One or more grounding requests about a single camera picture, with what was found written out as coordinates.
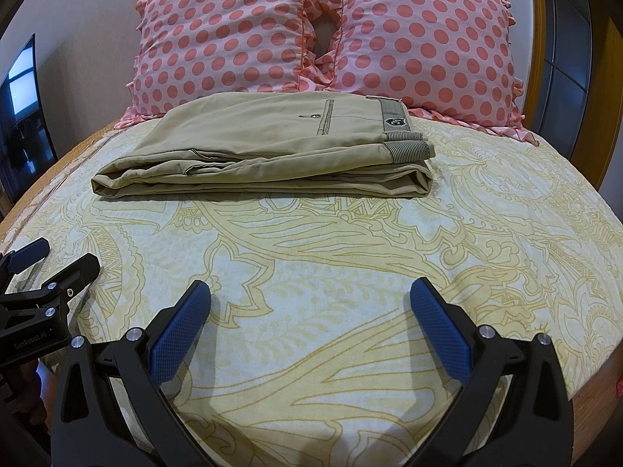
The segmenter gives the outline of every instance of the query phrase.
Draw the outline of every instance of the mattress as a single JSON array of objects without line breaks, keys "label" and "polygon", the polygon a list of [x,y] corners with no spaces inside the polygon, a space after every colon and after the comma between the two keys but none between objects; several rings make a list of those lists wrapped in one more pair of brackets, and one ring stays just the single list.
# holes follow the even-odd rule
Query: mattress
[{"label": "mattress", "polygon": [[50,241],[17,289],[99,257],[98,280],[70,303],[70,328],[92,342],[145,326],[194,279],[207,282],[209,320],[168,390],[223,465],[402,463],[459,389],[410,310],[420,276],[476,324],[547,332],[570,397],[623,337],[623,226],[542,138],[534,147],[414,119],[437,151],[425,198],[94,195],[96,171],[157,122],[105,132],[22,210],[1,249]]}]

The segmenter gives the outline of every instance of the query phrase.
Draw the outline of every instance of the zippered pocket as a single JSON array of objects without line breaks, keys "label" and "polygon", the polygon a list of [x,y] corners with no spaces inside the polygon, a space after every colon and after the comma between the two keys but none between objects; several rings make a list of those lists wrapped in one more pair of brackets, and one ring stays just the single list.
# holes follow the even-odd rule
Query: zippered pocket
[{"label": "zippered pocket", "polygon": [[322,115],[320,124],[318,126],[318,135],[328,135],[329,126],[331,126],[331,115],[333,114],[333,104],[335,100],[327,100],[325,102],[325,112]]}]

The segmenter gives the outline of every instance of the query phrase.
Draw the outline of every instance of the beige trousers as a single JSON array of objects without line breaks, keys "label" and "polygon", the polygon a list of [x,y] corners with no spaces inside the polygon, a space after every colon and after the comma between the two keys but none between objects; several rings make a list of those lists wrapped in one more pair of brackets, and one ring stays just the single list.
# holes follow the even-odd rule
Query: beige trousers
[{"label": "beige trousers", "polygon": [[398,100],[347,93],[219,93],[177,107],[102,168],[93,191],[207,191],[421,197],[433,145]]}]

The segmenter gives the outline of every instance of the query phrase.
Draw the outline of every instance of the finger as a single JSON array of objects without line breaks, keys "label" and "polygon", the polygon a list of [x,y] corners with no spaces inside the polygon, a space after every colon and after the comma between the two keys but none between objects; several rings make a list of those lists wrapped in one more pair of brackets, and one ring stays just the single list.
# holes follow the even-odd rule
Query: finger
[{"label": "finger", "polygon": [[20,366],[19,371],[27,383],[29,383],[35,378],[38,366],[39,366],[39,360],[31,360],[30,362],[25,363],[24,365]]},{"label": "finger", "polygon": [[43,404],[43,401],[39,399],[35,407],[30,410],[30,424],[40,425],[46,421],[47,417],[48,411],[46,411],[46,406]]},{"label": "finger", "polygon": [[41,377],[35,372],[35,378],[31,380],[15,399],[20,412],[26,413],[32,409],[41,395]]}]

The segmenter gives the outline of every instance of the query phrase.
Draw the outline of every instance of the logo patch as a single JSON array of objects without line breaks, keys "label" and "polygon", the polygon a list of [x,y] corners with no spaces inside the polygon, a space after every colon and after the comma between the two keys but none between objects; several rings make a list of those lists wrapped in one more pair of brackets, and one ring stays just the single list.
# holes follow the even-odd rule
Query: logo patch
[{"label": "logo patch", "polygon": [[404,126],[407,122],[403,118],[389,118],[385,120],[385,123],[391,126]]}]

